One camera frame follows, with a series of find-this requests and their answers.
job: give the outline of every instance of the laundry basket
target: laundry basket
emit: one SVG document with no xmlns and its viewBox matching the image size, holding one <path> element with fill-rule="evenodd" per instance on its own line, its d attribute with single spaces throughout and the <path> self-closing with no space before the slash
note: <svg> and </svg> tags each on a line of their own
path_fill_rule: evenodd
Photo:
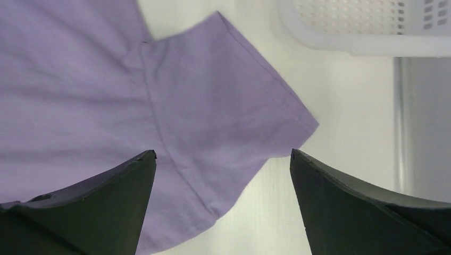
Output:
<svg viewBox="0 0 451 255">
<path fill-rule="evenodd" d="M 278 0 L 307 47 L 356 55 L 451 56 L 451 0 Z"/>
</svg>

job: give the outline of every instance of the basket hole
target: basket hole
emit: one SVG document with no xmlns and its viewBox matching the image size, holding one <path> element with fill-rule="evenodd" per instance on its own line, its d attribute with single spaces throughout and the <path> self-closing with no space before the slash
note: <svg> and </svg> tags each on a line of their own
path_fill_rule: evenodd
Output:
<svg viewBox="0 0 451 255">
<path fill-rule="evenodd" d="M 440 3 L 438 3 L 438 7 L 439 8 L 443 8 L 443 7 L 445 7 L 446 5 L 448 5 L 448 1 L 446 0 L 446 1 L 441 1 Z"/>
<path fill-rule="evenodd" d="M 426 15 L 425 17 L 424 17 L 424 21 L 430 21 L 430 20 L 432 20 L 432 14 L 429 14 L 429 15 Z"/>
<path fill-rule="evenodd" d="M 448 19 L 441 19 L 441 20 L 438 20 L 438 22 L 437 22 L 437 24 L 439 25 L 439 26 L 441 26 L 441 25 L 444 25 L 444 24 L 446 24 L 446 22 L 448 21 Z"/>
<path fill-rule="evenodd" d="M 439 16 L 439 17 L 443 17 L 443 16 L 445 16 L 446 14 L 448 14 L 448 10 L 441 10 L 441 11 L 438 12 L 438 16 Z"/>
</svg>

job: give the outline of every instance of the white surface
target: white surface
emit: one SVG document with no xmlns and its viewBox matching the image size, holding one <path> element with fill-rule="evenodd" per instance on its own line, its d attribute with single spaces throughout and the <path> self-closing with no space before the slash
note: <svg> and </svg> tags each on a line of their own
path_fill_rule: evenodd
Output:
<svg viewBox="0 0 451 255">
<path fill-rule="evenodd" d="M 291 85 L 320 122 L 312 156 L 395 187 L 393 59 L 307 49 L 282 28 L 275 0 L 140 0 L 155 38 L 221 11 Z M 158 255 L 308 255 L 289 158 L 271 159 L 214 227 Z"/>
<path fill-rule="evenodd" d="M 308 47 L 357 55 L 451 56 L 450 0 L 277 0 Z"/>
</svg>

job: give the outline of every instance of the stainless steel surface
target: stainless steel surface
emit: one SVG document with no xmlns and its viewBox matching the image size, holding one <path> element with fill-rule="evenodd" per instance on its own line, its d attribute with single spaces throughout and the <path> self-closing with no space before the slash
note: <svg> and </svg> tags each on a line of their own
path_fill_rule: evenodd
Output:
<svg viewBox="0 0 451 255">
<path fill-rule="evenodd" d="M 451 201 L 451 58 L 397 59 L 400 192 Z"/>
</svg>

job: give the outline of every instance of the purple fabric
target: purple fabric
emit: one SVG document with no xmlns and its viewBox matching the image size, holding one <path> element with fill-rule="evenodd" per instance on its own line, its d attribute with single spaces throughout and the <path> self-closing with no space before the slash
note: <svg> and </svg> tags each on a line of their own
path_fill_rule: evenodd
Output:
<svg viewBox="0 0 451 255">
<path fill-rule="evenodd" d="M 157 173 L 138 254 L 213 226 L 318 123 L 219 13 L 151 42 L 135 0 L 0 1 L 0 202 L 139 154 Z"/>
</svg>

